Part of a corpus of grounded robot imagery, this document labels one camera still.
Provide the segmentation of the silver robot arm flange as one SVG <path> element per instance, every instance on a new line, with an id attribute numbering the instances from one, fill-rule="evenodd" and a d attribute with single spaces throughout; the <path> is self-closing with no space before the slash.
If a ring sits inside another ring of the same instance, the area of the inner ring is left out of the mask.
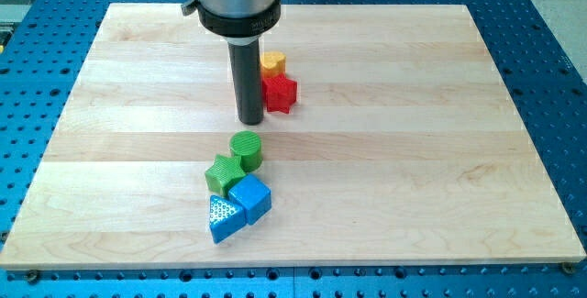
<path id="1" fill-rule="evenodd" d="M 274 27 L 281 17 L 281 0 L 187 0 L 184 16 L 196 13 L 200 24 L 234 46 L 246 46 Z"/>

